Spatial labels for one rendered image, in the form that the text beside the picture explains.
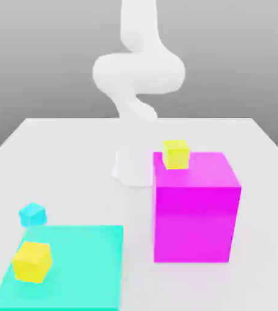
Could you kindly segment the small yellow cube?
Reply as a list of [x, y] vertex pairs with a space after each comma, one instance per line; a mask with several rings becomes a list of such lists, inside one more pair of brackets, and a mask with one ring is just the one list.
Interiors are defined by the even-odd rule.
[[185, 140], [163, 142], [163, 162], [166, 169], [188, 169], [190, 148]]
[[49, 244], [24, 241], [12, 259], [18, 281], [41, 284], [52, 266]]

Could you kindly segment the small cyan cube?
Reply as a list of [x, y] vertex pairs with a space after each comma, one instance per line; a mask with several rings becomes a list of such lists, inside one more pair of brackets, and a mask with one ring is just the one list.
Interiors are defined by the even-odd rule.
[[44, 225], [47, 223], [46, 209], [37, 203], [29, 203], [19, 210], [20, 223], [23, 227]]

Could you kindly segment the large magenta box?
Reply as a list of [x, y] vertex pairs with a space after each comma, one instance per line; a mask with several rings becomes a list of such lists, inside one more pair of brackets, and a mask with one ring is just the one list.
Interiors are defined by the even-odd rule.
[[228, 262], [241, 189], [221, 152], [192, 152], [189, 168], [177, 170], [155, 152], [154, 261]]

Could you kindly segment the large turquoise box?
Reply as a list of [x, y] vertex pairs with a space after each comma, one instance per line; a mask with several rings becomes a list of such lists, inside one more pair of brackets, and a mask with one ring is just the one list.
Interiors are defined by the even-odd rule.
[[40, 284], [18, 281], [9, 266], [0, 311], [120, 311], [121, 225], [40, 225], [22, 241], [50, 245], [52, 267]]

